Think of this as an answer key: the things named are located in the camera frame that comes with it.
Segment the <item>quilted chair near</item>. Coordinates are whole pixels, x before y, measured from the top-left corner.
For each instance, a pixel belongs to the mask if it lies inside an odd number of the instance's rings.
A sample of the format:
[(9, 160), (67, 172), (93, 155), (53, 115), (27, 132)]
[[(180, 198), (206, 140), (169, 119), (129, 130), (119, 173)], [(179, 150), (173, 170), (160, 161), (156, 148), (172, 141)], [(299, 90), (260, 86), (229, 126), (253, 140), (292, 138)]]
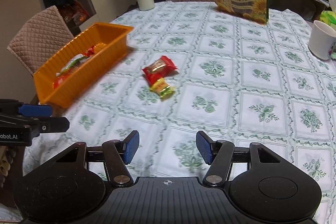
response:
[(73, 38), (57, 7), (51, 6), (29, 19), (7, 50), (33, 75)]

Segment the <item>red candy wrapper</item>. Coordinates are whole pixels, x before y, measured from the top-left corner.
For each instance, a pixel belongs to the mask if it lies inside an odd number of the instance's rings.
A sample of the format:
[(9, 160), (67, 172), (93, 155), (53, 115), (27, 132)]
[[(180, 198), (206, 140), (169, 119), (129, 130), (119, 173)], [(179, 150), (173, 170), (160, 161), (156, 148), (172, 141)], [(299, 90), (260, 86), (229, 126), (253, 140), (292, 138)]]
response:
[(95, 51), (94, 51), (94, 47), (90, 47), (88, 48), (85, 53), (83, 54), (86, 57), (90, 57), (92, 55), (94, 55)]

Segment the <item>red square snack packet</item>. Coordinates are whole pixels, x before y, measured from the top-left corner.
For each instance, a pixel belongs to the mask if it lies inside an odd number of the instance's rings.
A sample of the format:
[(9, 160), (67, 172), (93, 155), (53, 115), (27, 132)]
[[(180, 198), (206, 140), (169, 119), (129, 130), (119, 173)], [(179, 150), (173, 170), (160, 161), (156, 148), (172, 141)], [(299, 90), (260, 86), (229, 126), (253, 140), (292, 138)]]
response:
[(53, 82), (53, 89), (56, 89), (58, 86), (60, 86), (69, 76), (69, 73), (57, 76)]

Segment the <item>white silver snack wrapper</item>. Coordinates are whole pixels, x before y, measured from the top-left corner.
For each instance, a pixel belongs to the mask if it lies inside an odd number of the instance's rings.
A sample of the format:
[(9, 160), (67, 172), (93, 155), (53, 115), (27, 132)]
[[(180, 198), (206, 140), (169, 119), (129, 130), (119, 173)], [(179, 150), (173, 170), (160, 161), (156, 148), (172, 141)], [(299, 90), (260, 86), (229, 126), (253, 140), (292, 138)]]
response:
[(72, 59), (70, 59), (70, 61), (68, 61), (68, 63), (60, 70), (60, 72), (56, 73), (56, 76), (60, 76), (61, 74), (65, 73), (66, 71), (68, 71), (68, 69), (72, 68), (85, 58), (86, 57), (81, 53), (72, 57)]

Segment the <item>red large candy packet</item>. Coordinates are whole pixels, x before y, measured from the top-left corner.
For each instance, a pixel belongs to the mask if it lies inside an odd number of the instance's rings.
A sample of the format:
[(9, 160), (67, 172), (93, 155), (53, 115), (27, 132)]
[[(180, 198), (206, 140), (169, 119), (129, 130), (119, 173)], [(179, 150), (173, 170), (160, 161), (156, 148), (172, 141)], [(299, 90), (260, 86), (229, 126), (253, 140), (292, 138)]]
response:
[(157, 80), (177, 70), (173, 61), (167, 56), (161, 56), (154, 63), (142, 69), (149, 86), (153, 86)]

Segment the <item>white mug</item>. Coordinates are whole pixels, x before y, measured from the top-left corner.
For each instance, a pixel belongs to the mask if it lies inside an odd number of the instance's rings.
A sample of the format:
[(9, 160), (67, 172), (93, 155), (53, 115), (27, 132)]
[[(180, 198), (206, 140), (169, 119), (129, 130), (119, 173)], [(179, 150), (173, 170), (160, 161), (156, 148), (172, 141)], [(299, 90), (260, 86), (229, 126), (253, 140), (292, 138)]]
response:
[(329, 60), (335, 46), (335, 30), (319, 20), (313, 22), (308, 48), (321, 60)]

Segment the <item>orange plastic tray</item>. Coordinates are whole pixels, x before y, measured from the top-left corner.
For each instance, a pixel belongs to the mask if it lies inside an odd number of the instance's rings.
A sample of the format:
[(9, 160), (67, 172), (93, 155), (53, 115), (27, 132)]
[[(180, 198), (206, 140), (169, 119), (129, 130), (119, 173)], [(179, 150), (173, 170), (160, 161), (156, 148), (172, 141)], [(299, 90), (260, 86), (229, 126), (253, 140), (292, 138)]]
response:
[[(98, 22), (81, 32), (34, 73), (39, 102), (63, 109), (70, 107), (76, 98), (127, 56), (126, 38), (132, 30), (133, 27), (130, 26)], [(84, 54), (90, 47), (94, 47), (94, 55), (86, 57), (63, 73), (69, 73), (70, 76), (53, 89), (56, 73), (72, 57)]]

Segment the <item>floral white tablecloth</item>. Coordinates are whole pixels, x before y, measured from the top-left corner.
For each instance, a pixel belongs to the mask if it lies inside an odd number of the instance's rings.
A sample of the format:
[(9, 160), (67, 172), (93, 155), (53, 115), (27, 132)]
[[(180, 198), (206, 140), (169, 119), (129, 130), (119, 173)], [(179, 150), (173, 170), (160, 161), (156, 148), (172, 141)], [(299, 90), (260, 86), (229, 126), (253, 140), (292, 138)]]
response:
[[(117, 24), (133, 27), (131, 52), (68, 109), (66, 133), (33, 141), (23, 172), (74, 142), (100, 145), (137, 130), (132, 176), (202, 177), (202, 130), (241, 147), (263, 143), (295, 164), (321, 187), (315, 220), (335, 223), (335, 66), (310, 53), (302, 17), (269, 16), (262, 26), (211, 2), (162, 2), (120, 16)], [(178, 68), (163, 77), (175, 89), (163, 100), (142, 71), (161, 56)]]

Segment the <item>green tissue pack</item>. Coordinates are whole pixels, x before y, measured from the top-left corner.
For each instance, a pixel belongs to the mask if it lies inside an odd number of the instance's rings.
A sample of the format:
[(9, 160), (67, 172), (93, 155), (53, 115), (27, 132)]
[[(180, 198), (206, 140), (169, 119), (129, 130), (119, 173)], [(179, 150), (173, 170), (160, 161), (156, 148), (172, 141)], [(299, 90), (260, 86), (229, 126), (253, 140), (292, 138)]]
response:
[(336, 28), (336, 14), (335, 14), (336, 0), (329, 0), (329, 5), (331, 7), (331, 11), (321, 12), (319, 20), (331, 26), (335, 30)]

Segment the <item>yellow green candy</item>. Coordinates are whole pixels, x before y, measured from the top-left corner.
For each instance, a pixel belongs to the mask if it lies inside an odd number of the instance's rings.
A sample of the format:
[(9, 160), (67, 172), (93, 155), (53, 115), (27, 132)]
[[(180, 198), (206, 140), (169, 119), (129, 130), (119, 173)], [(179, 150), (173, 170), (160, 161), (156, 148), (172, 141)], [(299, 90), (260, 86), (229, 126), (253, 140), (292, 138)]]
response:
[(150, 87), (150, 91), (156, 93), (163, 100), (171, 96), (175, 92), (175, 89), (164, 78), (160, 78)]

